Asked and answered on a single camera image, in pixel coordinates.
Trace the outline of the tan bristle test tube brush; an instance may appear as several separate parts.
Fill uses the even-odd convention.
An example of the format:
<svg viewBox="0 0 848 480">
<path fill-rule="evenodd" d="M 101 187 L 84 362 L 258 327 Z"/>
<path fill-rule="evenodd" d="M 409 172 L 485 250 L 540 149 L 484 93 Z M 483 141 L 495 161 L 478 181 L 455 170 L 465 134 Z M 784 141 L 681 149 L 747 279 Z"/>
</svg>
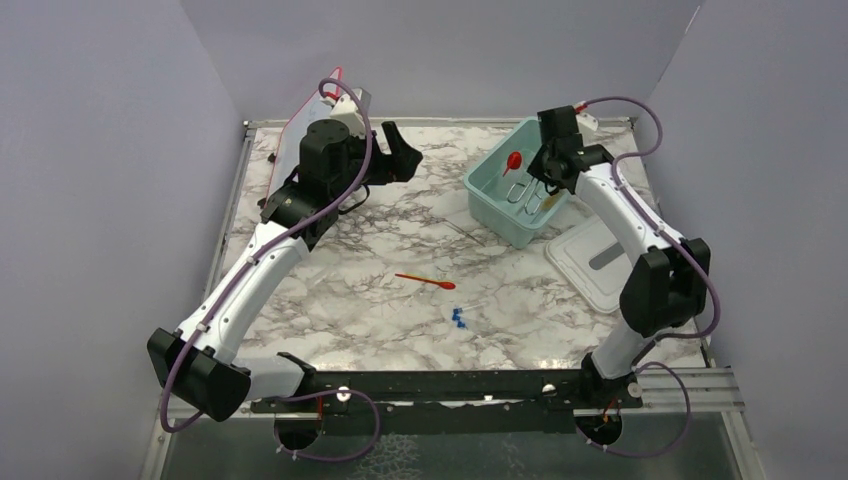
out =
<svg viewBox="0 0 848 480">
<path fill-rule="evenodd" d="M 545 199 L 545 200 L 541 203 L 541 205 L 540 205 L 540 209 L 541 209 L 541 210 L 543 210 L 543 211 L 548 211 L 548 210 L 550 210 L 550 209 L 551 209 L 551 208 L 552 208 L 552 207 L 553 207 L 553 206 L 554 206 L 554 205 L 558 202 L 559 197 L 560 197 L 560 195 L 559 195 L 559 194 L 551 195 L 551 196 L 547 197 L 547 198 L 546 198 L 546 199 Z"/>
</svg>

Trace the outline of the steel tweezers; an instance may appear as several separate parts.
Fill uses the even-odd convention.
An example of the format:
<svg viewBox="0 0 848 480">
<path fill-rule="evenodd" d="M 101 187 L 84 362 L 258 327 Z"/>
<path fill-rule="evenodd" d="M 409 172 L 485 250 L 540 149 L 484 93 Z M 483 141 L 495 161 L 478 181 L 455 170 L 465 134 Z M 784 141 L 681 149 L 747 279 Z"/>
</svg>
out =
<svg viewBox="0 0 848 480">
<path fill-rule="evenodd" d="M 479 240 L 478 238 L 476 238 L 474 235 L 472 235 L 471 233 L 469 233 L 468 231 L 466 231 L 465 229 L 463 229 L 459 225 L 457 225 L 457 224 L 455 224 L 455 223 L 453 223 L 449 220 L 444 220 L 444 222 L 448 225 L 448 227 L 450 227 L 452 230 L 456 231 L 458 234 L 463 235 L 465 238 L 475 242 L 476 244 L 478 244 L 480 246 L 486 247 L 486 244 L 483 241 Z"/>
</svg>

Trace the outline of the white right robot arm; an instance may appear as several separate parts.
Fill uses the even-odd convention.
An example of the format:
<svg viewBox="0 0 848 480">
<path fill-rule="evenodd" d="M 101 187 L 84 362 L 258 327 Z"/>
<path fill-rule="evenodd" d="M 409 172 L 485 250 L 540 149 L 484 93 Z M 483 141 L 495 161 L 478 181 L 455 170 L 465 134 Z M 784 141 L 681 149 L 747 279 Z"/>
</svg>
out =
<svg viewBox="0 0 848 480">
<path fill-rule="evenodd" d="M 528 171 L 550 193 L 566 191 L 589 206 L 623 247 L 632 270 L 619 296 L 623 322 L 583 362 L 579 398 L 600 407 L 617 392 L 636 360 L 658 339 L 703 312 L 715 287 L 709 278 L 711 251 L 663 221 L 624 178 L 620 157 L 587 145 L 578 109 L 538 112 L 541 146 Z"/>
</svg>

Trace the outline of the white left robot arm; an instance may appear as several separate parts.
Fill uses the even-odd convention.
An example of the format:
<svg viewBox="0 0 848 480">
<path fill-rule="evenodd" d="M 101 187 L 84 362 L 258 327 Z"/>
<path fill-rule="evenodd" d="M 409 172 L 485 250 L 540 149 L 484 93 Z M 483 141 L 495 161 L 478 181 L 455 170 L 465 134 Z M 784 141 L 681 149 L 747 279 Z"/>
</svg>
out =
<svg viewBox="0 0 848 480">
<path fill-rule="evenodd" d="M 395 122 L 377 135 L 354 136 L 338 120 L 311 123 L 299 144 L 299 162 L 270 194 L 247 246 L 200 307 L 172 331 L 158 328 L 147 342 L 163 388 L 160 418 L 177 397 L 218 422 L 246 401 L 277 397 L 298 411 L 313 401 L 310 366 L 278 354 L 256 362 L 239 357 L 247 330 L 290 271 L 308 258 L 344 214 L 341 202 L 363 187 L 408 182 L 423 159 Z"/>
</svg>

